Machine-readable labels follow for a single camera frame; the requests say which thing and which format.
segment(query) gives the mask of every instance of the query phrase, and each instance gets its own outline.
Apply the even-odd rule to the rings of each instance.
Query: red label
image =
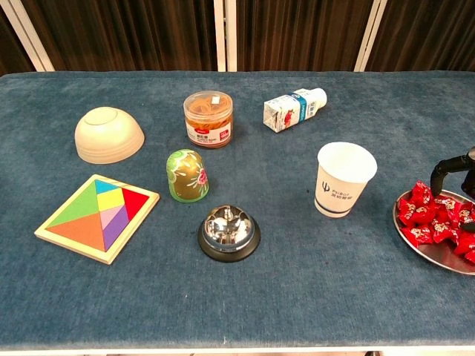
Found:
[[[202,135],[206,135],[206,134],[209,134],[209,130],[203,130],[202,128],[195,128],[194,129],[196,132],[198,132],[199,134],[202,134]]]
[[[227,136],[229,136],[229,130],[224,130],[220,132],[220,141],[223,141]]]

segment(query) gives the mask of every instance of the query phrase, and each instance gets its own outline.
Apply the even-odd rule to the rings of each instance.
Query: pink flower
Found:
[[[208,177],[206,176],[205,168],[201,168],[200,176],[198,177],[198,183],[204,185],[206,182],[208,182]]]

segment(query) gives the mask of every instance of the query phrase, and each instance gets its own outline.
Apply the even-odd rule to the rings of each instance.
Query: yellow square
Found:
[[[105,193],[97,194],[97,204],[99,211],[104,211],[116,206],[125,204],[122,189],[113,189],[112,191],[106,191]]]

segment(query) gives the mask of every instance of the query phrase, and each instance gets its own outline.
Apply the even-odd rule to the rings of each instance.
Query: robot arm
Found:
[[[475,199],[475,147],[472,147],[464,156],[446,159],[436,165],[430,175],[432,195],[436,197],[441,193],[444,178],[447,174],[461,171],[468,171],[465,181],[462,183],[462,190],[472,199]],[[475,222],[462,225],[462,229],[475,232]]]

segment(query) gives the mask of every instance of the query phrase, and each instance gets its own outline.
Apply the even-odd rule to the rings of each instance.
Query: plastic jar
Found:
[[[232,138],[232,99],[219,91],[200,91],[183,103],[186,131],[195,144],[207,148],[227,145]]]

